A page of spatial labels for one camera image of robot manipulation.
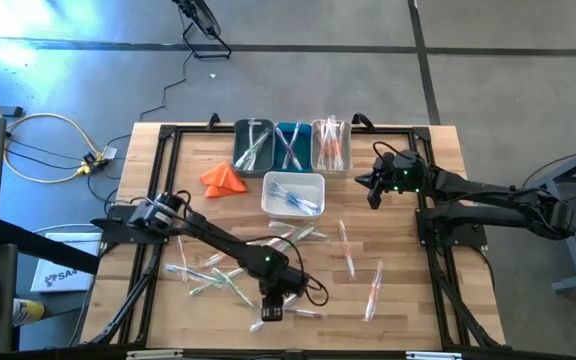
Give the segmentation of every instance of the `orange cloth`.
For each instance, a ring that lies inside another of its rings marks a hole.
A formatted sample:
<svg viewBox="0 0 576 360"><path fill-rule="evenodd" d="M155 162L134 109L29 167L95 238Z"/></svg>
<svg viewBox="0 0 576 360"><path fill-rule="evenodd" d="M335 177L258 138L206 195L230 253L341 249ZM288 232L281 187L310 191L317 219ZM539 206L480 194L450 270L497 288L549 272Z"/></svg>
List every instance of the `orange cloth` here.
<svg viewBox="0 0 576 360"><path fill-rule="evenodd" d="M206 171L199 180L208 185L204 197L220 197L248 191L243 180L226 162Z"/></svg>

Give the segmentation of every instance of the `wooden tabletop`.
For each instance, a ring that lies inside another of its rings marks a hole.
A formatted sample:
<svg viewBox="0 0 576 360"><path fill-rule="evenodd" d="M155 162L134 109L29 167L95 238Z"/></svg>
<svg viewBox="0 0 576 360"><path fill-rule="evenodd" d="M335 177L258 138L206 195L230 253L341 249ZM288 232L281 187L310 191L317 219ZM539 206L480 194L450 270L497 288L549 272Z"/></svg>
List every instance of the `wooden tabletop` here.
<svg viewBox="0 0 576 360"><path fill-rule="evenodd" d="M135 124L128 149L118 198L127 200L147 192L160 123ZM432 146L438 166L466 175L457 131L453 126L431 126ZM184 283L178 275L165 271L166 264L180 264L177 240L164 249L154 298L148 347L222 349L327 349L327 350L436 350L440 348L426 253L418 245L414 223L417 200L414 194L384 194L379 210L371 210L367 189L353 178L369 172L375 159L375 140L407 148L398 135L356 135L352 139L353 170L347 179L326 180L326 209L317 231L330 235L330 241L307 239L299 243L308 273L321 280L330 291L330 302L314 307L304 297L297 308L316 310L324 319L285 314L278 323L265 324L250 333L256 316L243 307L230 292L211 288L197 297L188 292L198 283ZM159 181L164 184L170 145L164 154ZM246 179L248 193L217 199L203 197L205 186L199 175L232 158L231 134L184 134L175 178L175 190L192 194L193 210L217 226L242 239L269 235L269 218L260 206L261 179ZM357 279L350 281L343 256L337 222L343 219L351 241ZM204 243L183 237L189 266L215 253ZM98 334L126 297L136 246L120 245L101 260L82 341ZM297 266L294 251L287 252ZM479 254L468 248L455 248L457 273L464 302L477 320L498 342L504 343L501 323L488 268ZM377 310L370 323L363 322L371 281L379 260L384 276ZM235 269L232 259L219 269ZM253 301L260 303L257 281L241 275L236 283ZM136 306L131 337L138 328L141 300ZM447 308L451 333L454 312Z"/></svg>

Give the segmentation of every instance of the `gray floor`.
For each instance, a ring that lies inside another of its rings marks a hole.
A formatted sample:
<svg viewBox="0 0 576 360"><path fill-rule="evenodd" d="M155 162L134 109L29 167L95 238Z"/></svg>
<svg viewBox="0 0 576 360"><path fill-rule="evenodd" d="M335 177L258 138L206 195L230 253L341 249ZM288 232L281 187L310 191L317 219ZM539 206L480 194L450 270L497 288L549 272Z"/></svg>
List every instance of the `gray floor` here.
<svg viewBox="0 0 576 360"><path fill-rule="evenodd" d="M208 4L224 38L236 44L415 44L405 0ZM418 6L428 46L576 49L576 1L418 0ZM0 0L0 36L179 43L180 31L177 13L165 0ZM0 104L72 117L103 146L130 132L140 112L159 105L163 87L181 77L185 56L0 49ZM441 122L457 126L471 179L517 184L543 163L576 152L576 58L430 56L429 64ZM187 83L166 93L167 108L145 121L205 121L213 112L226 121L293 121L328 114L348 118L359 111L377 123L428 124L413 54L235 53L230 61L191 60L187 76ZM71 128L52 120L26 124L18 134L61 153L87 151ZM63 175L15 160L29 174ZM114 166L120 171L120 164ZM116 186L103 177L94 184L100 194ZM565 191L574 194L576 188ZM83 178L45 186L4 170L5 220L34 229L102 214ZM565 245L524 231L488 232L508 343L576 355L576 291L550 290L552 281L574 275ZM32 259L20 264L30 271L34 266ZM64 345L75 320L71 313L25 327L22 348Z"/></svg>

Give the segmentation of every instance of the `plastic container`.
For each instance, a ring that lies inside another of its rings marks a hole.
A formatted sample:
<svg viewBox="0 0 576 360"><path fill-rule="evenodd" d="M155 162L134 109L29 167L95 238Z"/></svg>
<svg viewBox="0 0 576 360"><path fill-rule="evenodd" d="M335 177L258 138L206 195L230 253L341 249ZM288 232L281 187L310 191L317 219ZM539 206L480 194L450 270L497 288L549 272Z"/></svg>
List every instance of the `plastic container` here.
<svg viewBox="0 0 576 360"><path fill-rule="evenodd" d="M319 206L321 211L306 215L301 210L286 205L282 200L269 195L270 184L277 181L287 191L294 192L304 199ZM264 176L261 192L261 208L273 219L309 219L314 220L323 213L326 206L326 180L319 174L302 174L271 171Z"/></svg>
<svg viewBox="0 0 576 360"><path fill-rule="evenodd" d="M277 124L277 128L281 130L284 134L284 138L290 144L292 140L292 136L295 133L295 125L297 123L288 123L288 122L281 122ZM301 172L307 173L311 171L310 166L310 148L312 142L312 126L310 124L301 123L299 125L299 130L297 131L297 139L295 140L295 144L292 147L292 150L297 155L297 160L299 160L299 164L301 165L301 170L298 170L293 164L292 161L288 161L288 167L286 169L282 169L282 165L284 164L284 158L286 157L286 149L284 145L281 143L281 140L275 140L275 162L273 165L273 171L289 171L289 172Z"/></svg>
<svg viewBox="0 0 576 360"><path fill-rule="evenodd" d="M263 143L261 149L257 152L257 160L253 170L240 170L236 169L237 173L243 177L262 177L265 173L272 169L274 151L275 151L275 124L267 119L243 119L235 122L235 139L234 149L232 152L232 163L235 164L237 160L250 148L250 133L249 123L254 121L252 135L254 139L264 132L265 129L270 130L268 139Z"/></svg>
<svg viewBox="0 0 576 360"><path fill-rule="evenodd" d="M312 151L311 151L311 164L312 171L325 176L326 178L346 178L348 173L352 170L352 151L350 143L350 134L352 133L352 125L348 121L336 120L338 124L344 123L344 129L341 134L341 159L344 163L342 170L330 170L323 167L317 167L317 160L321 152L321 139L318 131L319 124L325 123L326 120L315 120L312 123Z"/></svg>

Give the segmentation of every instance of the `white cable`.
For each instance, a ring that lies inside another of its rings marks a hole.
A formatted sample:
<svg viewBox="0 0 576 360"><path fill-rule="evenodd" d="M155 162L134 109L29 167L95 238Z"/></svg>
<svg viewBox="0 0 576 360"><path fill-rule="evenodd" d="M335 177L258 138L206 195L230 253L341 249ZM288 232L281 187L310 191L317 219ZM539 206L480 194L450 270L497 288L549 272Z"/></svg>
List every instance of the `white cable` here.
<svg viewBox="0 0 576 360"><path fill-rule="evenodd" d="M1 112L0 109L0 118L3 118L3 114ZM79 133L81 134L81 136L83 136L84 140L86 140L86 143L88 144L88 146L90 147L90 149L95 153L95 156L98 160L100 160L101 157L101 153L95 148L95 146L92 144L92 142L90 141L90 139L88 138L88 135L86 135L86 133L81 129L81 127L79 127L79 125L72 119L69 119L65 116L61 116L58 114L52 114L52 113L39 113L39 114L32 114L32 115L28 115L28 116L24 116L21 119L13 122L12 124L6 126L6 130L9 132L12 132L12 130L14 130L17 126L19 126L21 123L23 123L24 121L30 120L30 119L35 119L35 118L39 118L39 117L51 117L51 118L56 118L56 119L60 119L63 121L68 122L70 125L74 126L75 129L77 129L77 131L79 131ZM75 171L74 174L63 178L63 179L56 179L56 180L42 180L42 179L36 179L36 178L32 178L30 176L26 176L24 174L22 174L21 172L19 172L19 170L17 170L14 166L12 166L12 164L10 164L10 161L8 160L8 145L9 142L6 141L6 144L4 145L4 163L6 164L6 166L8 166L8 168L15 174L17 174L18 176L20 176L21 178L24 178L26 180L29 181L33 181L33 182L37 182L40 184L58 184L58 183L62 183L62 182L66 182L69 180L74 179L75 177L81 175L84 173L84 165L82 165L81 168L77 169L77 171Z"/></svg>
<svg viewBox="0 0 576 360"><path fill-rule="evenodd" d="M53 230L53 229L62 229L62 228L68 228L68 227L84 227L84 226L95 226L93 224L61 224L61 225L53 225L53 226L47 226L45 228L41 228L38 230L33 231L33 233L37 234L40 232L44 232L44 231L48 231L48 230Z"/></svg>

